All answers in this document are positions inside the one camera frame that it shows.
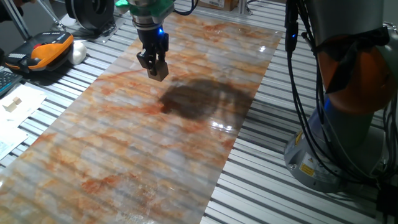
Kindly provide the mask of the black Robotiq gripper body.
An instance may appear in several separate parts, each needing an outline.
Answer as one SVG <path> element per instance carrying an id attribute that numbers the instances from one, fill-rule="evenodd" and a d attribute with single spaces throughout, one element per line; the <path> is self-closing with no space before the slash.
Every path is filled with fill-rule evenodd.
<path id="1" fill-rule="evenodd" d="M 138 30 L 137 33 L 143 49 L 160 47 L 165 52 L 169 50 L 169 35 L 163 30 L 163 27 L 151 30 Z"/>

